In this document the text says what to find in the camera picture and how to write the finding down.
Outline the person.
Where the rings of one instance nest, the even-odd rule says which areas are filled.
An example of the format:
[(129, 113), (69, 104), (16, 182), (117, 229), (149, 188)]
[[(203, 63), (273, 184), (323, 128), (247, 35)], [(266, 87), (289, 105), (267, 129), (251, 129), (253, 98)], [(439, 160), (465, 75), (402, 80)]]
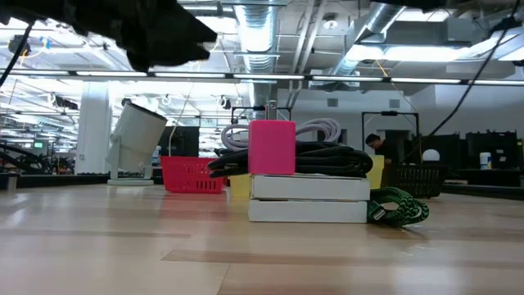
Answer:
[(384, 162), (386, 164), (396, 164), (398, 162), (398, 152), (395, 146), (377, 134), (369, 134), (365, 139), (365, 144), (369, 146), (376, 155), (384, 156)]

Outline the red slotted plastic basket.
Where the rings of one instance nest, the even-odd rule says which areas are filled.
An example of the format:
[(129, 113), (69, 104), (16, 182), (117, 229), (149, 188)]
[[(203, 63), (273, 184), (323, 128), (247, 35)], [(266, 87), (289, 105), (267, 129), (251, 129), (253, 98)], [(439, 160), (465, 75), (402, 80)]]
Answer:
[(211, 178), (208, 164), (212, 158), (161, 156), (165, 190), (170, 193), (222, 193), (222, 178)]

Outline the background black gantry frame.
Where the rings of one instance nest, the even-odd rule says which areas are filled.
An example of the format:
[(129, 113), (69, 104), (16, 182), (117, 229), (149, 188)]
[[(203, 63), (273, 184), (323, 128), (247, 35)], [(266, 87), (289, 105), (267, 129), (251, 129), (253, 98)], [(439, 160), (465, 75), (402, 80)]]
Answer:
[(417, 112), (403, 112), (403, 111), (363, 111), (360, 113), (360, 119), (361, 119), (361, 148), (364, 150), (366, 143), (365, 143), (365, 116), (366, 115), (380, 115), (380, 116), (413, 116), (415, 119), (415, 130), (416, 130), (416, 137), (421, 136), (420, 132), (420, 119), (419, 114)]

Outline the pink wall charger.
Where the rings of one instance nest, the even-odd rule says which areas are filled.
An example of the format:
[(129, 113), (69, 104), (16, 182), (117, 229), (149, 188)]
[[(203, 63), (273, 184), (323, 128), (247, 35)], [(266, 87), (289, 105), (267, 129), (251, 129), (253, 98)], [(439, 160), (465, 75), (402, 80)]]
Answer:
[(270, 100), (265, 119), (248, 125), (248, 172), (293, 175), (296, 172), (296, 123), (278, 120), (278, 104)]

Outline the translucent yellow plastic bin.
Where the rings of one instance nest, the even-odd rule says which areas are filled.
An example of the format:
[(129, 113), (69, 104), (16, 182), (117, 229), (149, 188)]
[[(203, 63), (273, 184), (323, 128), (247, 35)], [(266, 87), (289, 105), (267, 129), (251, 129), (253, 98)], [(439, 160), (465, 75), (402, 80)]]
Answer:
[[(379, 189), (382, 185), (382, 171), (385, 165), (384, 156), (373, 155), (373, 168), (367, 173), (367, 179), (370, 181), (371, 189)], [(238, 175), (231, 176), (230, 193), (232, 197), (249, 197), (251, 190), (251, 176)]]

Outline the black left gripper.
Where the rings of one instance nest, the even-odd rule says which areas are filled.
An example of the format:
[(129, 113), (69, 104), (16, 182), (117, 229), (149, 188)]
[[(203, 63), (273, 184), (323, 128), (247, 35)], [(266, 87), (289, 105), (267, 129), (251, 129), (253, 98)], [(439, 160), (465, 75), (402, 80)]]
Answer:
[[(217, 34), (176, 0), (61, 0), (63, 21), (80, 34), (95, 33), (127, 52), (135, 71), (154, 66), (181, 66), (207, 60), (210, 52), (198, 43), (212, 43)], [(191, 43), (174, 43), (184, 40)]]

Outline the black slotted plastic basket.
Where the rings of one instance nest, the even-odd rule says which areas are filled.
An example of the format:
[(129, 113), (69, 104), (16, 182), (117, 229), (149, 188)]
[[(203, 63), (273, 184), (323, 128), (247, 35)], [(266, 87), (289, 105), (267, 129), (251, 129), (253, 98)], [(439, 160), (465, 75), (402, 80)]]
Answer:
[(449, 170), (441, 165), (386, 165), (382, 187), (396, 187), (415, 198), (438, 197)]

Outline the black ceiling-mounted device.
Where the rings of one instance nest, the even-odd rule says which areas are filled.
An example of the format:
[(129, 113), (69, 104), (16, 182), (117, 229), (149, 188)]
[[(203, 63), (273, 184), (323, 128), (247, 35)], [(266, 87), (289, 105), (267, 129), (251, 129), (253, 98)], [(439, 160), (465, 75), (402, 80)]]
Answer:
[(21, 48), (21, 56), (28, 56), (31, 53), (31, 47), (27, 43), (27, 39), (25, 39), (22, 34), (14, 35), (8, 43), (8, 50), (11, 53), (16, 53), (18, 48)]

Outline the white pillar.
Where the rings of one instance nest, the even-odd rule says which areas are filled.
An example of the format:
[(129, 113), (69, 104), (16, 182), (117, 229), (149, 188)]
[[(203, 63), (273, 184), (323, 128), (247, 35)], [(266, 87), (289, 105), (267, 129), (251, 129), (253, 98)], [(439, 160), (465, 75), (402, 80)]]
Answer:
[(106, 83), (84, 82), (80, 100), (75, 173), (105, 174), (110, 146), (112, 109)]

